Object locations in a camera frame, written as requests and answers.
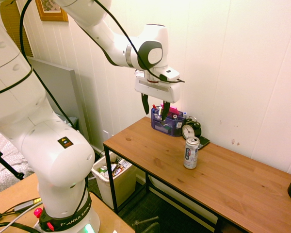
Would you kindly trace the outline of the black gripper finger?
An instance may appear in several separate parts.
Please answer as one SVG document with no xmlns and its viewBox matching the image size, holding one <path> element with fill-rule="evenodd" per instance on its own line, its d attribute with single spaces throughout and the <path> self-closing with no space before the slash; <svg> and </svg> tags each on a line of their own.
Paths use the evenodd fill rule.
<svg viewBox="0 0 291 233">
<path fill-rule="evenodd" d="M 149 114 L 148 95 L 142 93 L 141 98 L 142 98 L 142 104 L 143 104 L 145 114 L 147 115 L 147 114 Z"/>
<path fill-rule="evenodd" d="M 164 121 L 169 113 L 170 103 L 163 101 L 162 121 Z"/>
</svg>

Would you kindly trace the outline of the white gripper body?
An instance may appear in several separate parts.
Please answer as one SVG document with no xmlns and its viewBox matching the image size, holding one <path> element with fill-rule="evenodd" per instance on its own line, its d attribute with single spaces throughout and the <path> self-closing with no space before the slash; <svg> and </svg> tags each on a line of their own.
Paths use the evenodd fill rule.
<svg viewBox="0 0 291 233">
<path fill-rule="evenodd" d="M 170 103 L 175 103 L 180 99 L 179 83 L 150 83 L 144 77 L 136 76 L 135 90 Z"/>
</svg>

